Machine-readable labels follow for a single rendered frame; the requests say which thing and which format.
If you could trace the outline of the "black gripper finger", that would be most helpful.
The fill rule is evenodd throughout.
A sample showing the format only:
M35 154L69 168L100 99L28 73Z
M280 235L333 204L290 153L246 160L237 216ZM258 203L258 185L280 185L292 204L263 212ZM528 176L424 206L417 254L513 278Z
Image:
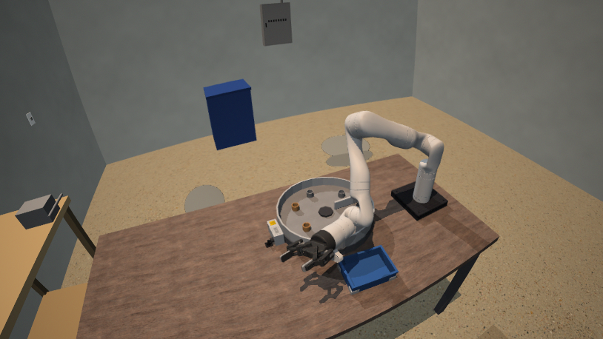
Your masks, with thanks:
M300 245L299 245L300 244ZM297 246L296 246L297 245ZM300 248L302 249L303 247L307 247L307 246L311 246L311 242L307 242L304 243L303 239L299 239L295 242L293 242L292 244L287 246L287 252L285 252L284 254L282 254L280 256L280 260L281 262L285 262L288 259L292 258L292 256L303 256L302 252L300 252ZM292 248L291 248L292 247ZM295 252L297 250L297 252ZM294 252L294 253L293 253Z
M313 259L310 259L308 262L306 262L305 264L303 264L301 267L303 272L309 271L310 269L312 269L315 266L325 266L333 257L333 249L329 249L329 250L325 250L324 252L321 252L321 254L323 254L323 256L321 256L320 258L318 257L318 245L314 244L313 245ZM319 259L318 259L319 258Z

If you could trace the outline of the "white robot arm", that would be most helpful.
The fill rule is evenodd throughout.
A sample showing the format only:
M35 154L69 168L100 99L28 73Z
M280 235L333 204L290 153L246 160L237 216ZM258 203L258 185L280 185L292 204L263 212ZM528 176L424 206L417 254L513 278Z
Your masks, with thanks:
M340 263L343 255L337 247L355 231L355 226L369 227L374 219L370 197L370 171L362 151L363 138L383 138L392 146L420 150L428 159L419 163L413 199L427 203L433 190L436 172L444 152L444 143L433 135L417 132L403 124L389 121L370 111L350 114L344 123L350 160L350 197L359 202L359 207L348 207L338 220L321 230L328 231L336 242L332 261ZM428 161L428 162L427 162ZM349 219L347 219L349 218Z

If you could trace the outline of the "blue crate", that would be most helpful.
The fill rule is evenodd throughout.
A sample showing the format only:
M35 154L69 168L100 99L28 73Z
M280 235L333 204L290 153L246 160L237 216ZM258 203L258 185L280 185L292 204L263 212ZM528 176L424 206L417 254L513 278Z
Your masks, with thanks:
M337 267L351 295L396 279L396 267L382 245L345 256Z

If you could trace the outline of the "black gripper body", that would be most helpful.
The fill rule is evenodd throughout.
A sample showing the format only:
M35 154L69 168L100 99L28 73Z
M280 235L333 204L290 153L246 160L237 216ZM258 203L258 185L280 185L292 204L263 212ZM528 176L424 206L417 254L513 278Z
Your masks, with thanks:
M319 257L323 256L323 254L321 254L321 252L324 252L325 250L329 250L329 249L334 250L336 248L335 239L326 230L318 231L316 234L314 234L311 237L310 241L308 241L308 242L311 242L311 246L302 248L303 256L306 256L308 258L313 258L313 245L314 244L318 245L318 256Z

